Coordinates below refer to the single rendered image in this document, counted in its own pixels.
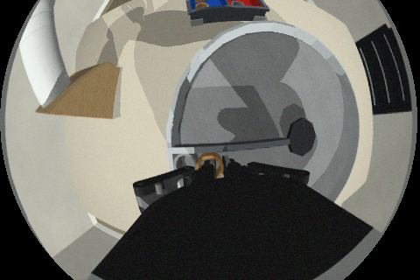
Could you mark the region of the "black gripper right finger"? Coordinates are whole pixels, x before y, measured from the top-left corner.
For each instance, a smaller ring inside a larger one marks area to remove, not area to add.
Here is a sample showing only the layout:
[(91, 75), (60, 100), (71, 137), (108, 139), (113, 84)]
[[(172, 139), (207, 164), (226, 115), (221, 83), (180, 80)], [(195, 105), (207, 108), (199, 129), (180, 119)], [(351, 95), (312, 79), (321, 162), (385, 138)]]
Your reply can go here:
[[(262, 164), (257, 162), (248, 163), (240, 166), (240, 163), (236, 163), (234, 159), (228, 158), (228, 156), (222, 156), (223, 162), (223, 175), (224, 177), (235, 176), (235, 175), (246, 175), (246, 174), (267, 174), (283, 176), (291, 179), (295, 179), (308, 185), (310, 173), (305, 170), (298, 170), (292, 168), (286, 168), (281, 166), (275, 166), (270, 164)], [(253, 172), (253, 173), (252, 173)]]

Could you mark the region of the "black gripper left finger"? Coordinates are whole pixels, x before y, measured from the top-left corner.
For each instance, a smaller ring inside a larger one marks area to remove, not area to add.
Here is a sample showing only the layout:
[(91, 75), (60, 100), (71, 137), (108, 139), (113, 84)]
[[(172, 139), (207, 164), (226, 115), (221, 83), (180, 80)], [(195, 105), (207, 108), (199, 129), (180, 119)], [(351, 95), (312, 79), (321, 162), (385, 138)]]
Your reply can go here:
[(182, 187), (207, 181), (209, 179), (217, 179), (216, 160), (210, 158), (210, 160), (204, 161), (204, 164), (198, 170), (194, 170), (193, 166), (188, 165), (174, 171), (169, 171), (133, 183), (140, 213), (157, 199), (163, 197), (167, 193), (178, 190), (178, 181), (180, 179), (183, 179), (184, 181), (184, 186)]

